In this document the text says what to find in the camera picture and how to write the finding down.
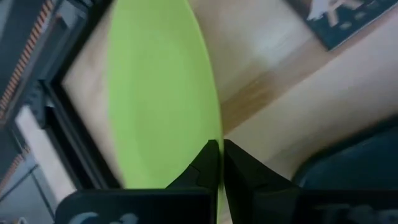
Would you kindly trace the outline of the dark green tray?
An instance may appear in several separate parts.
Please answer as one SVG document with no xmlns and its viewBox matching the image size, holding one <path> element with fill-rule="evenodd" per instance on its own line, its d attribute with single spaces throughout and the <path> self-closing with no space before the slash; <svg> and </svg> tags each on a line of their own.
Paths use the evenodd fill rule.
<svg viewBox="0 0 398 224">
<path fill-rule="evenodd" d="M 317 190 L 398 190 L 398 115 L 315 153 L 292 182 Z"/>
</svg>

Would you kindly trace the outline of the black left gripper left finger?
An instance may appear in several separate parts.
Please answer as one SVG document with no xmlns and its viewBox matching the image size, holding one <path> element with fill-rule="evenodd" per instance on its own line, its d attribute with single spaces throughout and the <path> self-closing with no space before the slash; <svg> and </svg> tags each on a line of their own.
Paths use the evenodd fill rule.
<svg viewBox="0 0 398 224">
<path fill-rule="evenodd" d="M 216 140 L 209 140 L 188 167 L 168 189 L 206 188 L 216 190 L 220 182 L 220 151 Z"/>
</svg>

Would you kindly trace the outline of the lime green plate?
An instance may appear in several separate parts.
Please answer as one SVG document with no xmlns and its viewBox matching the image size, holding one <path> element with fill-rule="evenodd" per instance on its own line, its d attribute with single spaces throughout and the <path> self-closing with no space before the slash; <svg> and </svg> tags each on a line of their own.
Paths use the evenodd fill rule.
<svg viewBox="0 0 398 224">
<path fill-rule="evenodd" d="M 137 224 L 218 224 L 220 194 L 168 189 L 223 135 L 213 71 L 188 0 L 115 0 L 108 42 L 109 120 L 124 187 L 105 195 Z"/>
</svg>

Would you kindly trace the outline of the Acadia national park book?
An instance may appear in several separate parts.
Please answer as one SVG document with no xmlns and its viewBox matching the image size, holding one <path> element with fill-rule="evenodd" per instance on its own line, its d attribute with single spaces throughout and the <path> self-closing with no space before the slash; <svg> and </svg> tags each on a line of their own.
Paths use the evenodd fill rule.
<svg viewBox="0 0 398 224">
<path fill-rule="evenodd" d="M 329 51 L 355 35 L 398 0 L 285 0 Z"/>
</svg>

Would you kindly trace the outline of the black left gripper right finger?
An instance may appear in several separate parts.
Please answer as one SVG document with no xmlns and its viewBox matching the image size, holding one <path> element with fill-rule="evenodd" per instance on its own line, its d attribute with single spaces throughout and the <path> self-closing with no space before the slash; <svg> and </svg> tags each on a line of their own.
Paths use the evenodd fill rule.
<svg viewBox="0 0 398 224">
<path fill-rule="evenodd" d="M 224 141 L 224 186 L 233 224 L 291 224 L 299 187 Z"/>
</svg>

